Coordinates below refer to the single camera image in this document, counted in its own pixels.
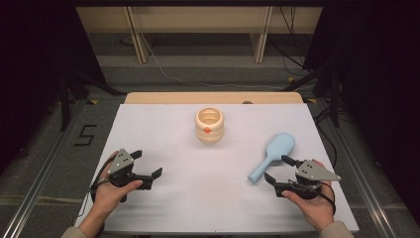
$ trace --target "white table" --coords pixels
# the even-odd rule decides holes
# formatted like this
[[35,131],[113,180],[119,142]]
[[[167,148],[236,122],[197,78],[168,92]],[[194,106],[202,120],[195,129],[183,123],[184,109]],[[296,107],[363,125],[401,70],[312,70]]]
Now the white table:
[[[207,106],[225,115],[225,135],[213,145],[200,142],[194,134],[195,113]],[[160,167],[163,173],[152,190],[130,193],[110,215],[105,230],[189,235],[313,231],[299,208],[276,197],[263,178],[257,184],[248,181],[248,174],[265,158],[266,145],[280,132],[295,139],[291,158],[317,159],[333,170],[306,104],[121,105],[96,173],[121,148],[129,153],[143,150],[134,173],[150,175]],[[295,180],[295,168],[285,163],[267,172],[277,181]],[[358,231],[340,184],[332,184],[335,218]],[[91,207],[90,199],[86,206]]]

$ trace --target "floor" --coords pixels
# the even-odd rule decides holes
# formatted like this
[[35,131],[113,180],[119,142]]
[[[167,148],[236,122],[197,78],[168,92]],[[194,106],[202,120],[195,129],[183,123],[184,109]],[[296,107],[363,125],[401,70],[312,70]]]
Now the floor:
[[[278,48],[301,62],[310,43],[310,36],[298,36],[292,42],[287,36],[270,36],[263,62],[254,63],[245,35],[158,35],[153,44],[156,58],[138,64],[128,35],[90,34],[89,39],[108,84],[122,91],[279,90],[291,77],[297,79],[307,71]],[[328,107],[328,98],[314,98],[313,83],[298,92],[315,99],[307,105],[316,116]],[[87,89],[87,100],[72,101],[67,129],[59,131],[56,101],[52,114],[23,146],[28,155],[15,158],[0,176],[2,234],[14,229],[13,237],[59,237],[73,224],[118,107],[124,102],[124,96],[111,96],[93,86]],[[341,186],[360,226],[355,237],[420,237],[419,226],[375,163],[358,125],[344,104],[340,108],[340,128],[327,118],[319,124],[320,134],[332,162],[337,151],[335,171],[343,178]],[[80,137],[82,132],[90,137]],[[313,232],[280,237],[317,236]]]

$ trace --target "human hand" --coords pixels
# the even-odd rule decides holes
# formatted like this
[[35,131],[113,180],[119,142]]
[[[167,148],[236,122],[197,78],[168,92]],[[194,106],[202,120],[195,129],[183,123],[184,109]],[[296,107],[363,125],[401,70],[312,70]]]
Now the human hand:
[[[118,152],[114,152],[110,158],[117,155]],[[109,163],[103,170],[100,178],[108,179],[107,172],[111,167],[112,163]],[[117,187],[111,182],[105,182],[100,184],[96,189],[95,202],[93,203],[92,209],[98,209],[104,214],[109,215],[120,203],[121,198],[127,193],[135,190],[141,186],[143,182],[141,180],[134,180],[125,186]]]
[[[118,152],[114,152],[110,158],[117,155],[117,153]],[[112,163],[109,163],[105,167],[100,178],[108,179],[107,172],[111,164]],[[142,184],[143,182],[141,180],[134,180],[123,187],[117,187],[111,182],[104,182],[98,185],[92,208],[79,225],[79,229],[87,237],[95,237],[109,214],[111,214],[120,203],[121,198]]]
[[[313,161],[318,166],[325,168],[322,163],[316,160]],[[331,200],[334,200],[334,192],[329,187],[331,186],[331,182],[329,180],[323,180],[322,183],[325,184],[322,184],[321,192]],[[321,232],[327,225],[334,222],[333,206],[325,198],[317,196],[313,199],[305,200],[289,190],[285,190],[281,194],[300,208],[308,223],[318,232]]]

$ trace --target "cream ceramic jar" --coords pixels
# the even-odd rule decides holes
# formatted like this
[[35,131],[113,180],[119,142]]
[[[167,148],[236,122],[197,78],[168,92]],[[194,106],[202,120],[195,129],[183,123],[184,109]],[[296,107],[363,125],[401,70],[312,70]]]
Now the cream ceramic jar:
[[223,137],[225,118],[213,107],[203,108],[195,115],[195,133],[204,143],[215,143]]

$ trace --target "blue plastic spatula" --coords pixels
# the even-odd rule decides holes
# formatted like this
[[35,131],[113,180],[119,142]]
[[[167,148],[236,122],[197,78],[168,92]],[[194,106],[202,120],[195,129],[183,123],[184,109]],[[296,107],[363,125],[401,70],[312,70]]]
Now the blue plastic spatula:
[[281,161],[281,156],[287,156],[294,147],[294,138],[288,133],[279,133],[266,146],[266,158],[248,176],[252,183],[256,183],[263,175],[269,164]]

